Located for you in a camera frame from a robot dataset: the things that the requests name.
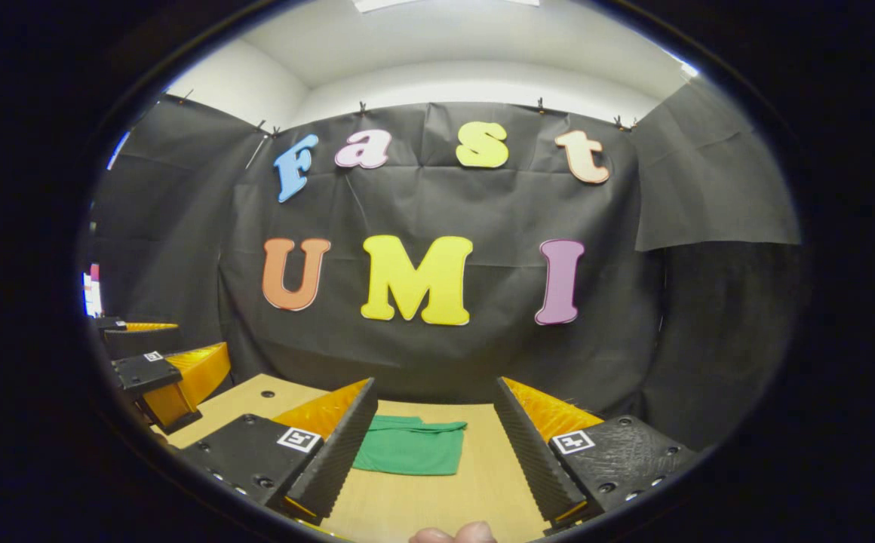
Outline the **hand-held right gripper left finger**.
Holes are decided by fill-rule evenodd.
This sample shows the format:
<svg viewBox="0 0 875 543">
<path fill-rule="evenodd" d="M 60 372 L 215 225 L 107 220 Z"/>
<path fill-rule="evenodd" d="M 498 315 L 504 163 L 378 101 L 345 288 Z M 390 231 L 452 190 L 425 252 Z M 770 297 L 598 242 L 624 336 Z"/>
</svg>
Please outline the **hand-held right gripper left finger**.
<svg viewBox="0 0 875 543">
<path fill-rule="evenodd" d="M 331 515 L 377 409 L 375 379 L 362 379 L 276 417 L 235 417 L 180 454 L 248 501 L 320 525 Z"/>
</svg>

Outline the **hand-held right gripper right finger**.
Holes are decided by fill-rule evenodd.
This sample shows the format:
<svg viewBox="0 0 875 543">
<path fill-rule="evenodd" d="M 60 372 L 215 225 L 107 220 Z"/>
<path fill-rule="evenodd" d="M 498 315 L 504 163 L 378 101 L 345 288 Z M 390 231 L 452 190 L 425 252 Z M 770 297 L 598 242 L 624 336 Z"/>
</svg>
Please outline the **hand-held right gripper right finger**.
<svg viewBox="0 0 875 543">
<path fill-rule="evenodd" d="M 655 491 L 698 457 L 635 416 L 601 419 L 506 377 L 493 406 L 549 532 Z"/>
</svg>

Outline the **green T-shirt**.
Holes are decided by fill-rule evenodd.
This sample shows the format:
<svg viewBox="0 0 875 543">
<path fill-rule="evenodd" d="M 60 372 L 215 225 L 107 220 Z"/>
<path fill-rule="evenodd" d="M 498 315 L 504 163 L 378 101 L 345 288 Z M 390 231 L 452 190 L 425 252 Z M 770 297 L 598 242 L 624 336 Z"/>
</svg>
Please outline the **green T-shirt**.
<svg viewBox="0 0 875 543">
<path fill-rule="evenodd" d="M 451 477 L 459 468 L 466 428 L 466 422 L 374 416 L 352 467 L 406 477 Z"/>
</svg>

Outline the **bright screen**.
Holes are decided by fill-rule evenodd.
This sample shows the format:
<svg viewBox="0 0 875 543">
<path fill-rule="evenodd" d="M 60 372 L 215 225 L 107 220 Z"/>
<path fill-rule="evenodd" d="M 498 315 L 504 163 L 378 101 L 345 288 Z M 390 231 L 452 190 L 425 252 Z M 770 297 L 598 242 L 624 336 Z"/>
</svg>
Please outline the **bright screen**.
<svg viewBox="0 0 875 543">
<path fill-rule="evenodd" d="M 100 266 L 97 262 L 90 265 L 89 271 L 82 275 L 84 304 L 87 315 L 99 318 L 104 315 L 102 304 L 102 283 L 100 283 Z"/>
</svg>

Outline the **black backdrop cloth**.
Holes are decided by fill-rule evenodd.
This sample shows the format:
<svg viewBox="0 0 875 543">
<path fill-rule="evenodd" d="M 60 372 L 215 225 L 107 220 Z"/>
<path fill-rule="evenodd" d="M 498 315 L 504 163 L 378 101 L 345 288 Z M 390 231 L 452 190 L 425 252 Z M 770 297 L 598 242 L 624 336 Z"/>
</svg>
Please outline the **black backdrop cloth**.
<svg viewBox="0 0 875 543">
<path fill-rule="evenodd" d="M 630 133 L 421 103 L 265 139 L 162 103 L 91 223 L 106 312 L 227 342 L 238 381 L 465 404 L 506 376 L 692 448 L 764 395 L 807 293 L 778 162 L 699 81 Z"/>
</svg>

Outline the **ceiling light panel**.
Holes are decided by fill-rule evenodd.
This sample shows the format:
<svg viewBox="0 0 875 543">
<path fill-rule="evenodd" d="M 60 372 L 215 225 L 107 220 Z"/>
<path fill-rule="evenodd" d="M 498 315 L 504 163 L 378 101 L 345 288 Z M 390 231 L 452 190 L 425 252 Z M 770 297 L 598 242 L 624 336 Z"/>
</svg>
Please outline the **ceiling light panel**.
<svg viewBox="0 0 875 543">
<path fill-rule="evenodd" d="M 532 8 L 541 6 L 542 0 L 351 0 L 358 13 L 368 14 L 372 11 L 396 8 L 404 5 L 437 5 L 437 6 L 483 6 L 488 4 L 519 5 Z"/>
</svg>

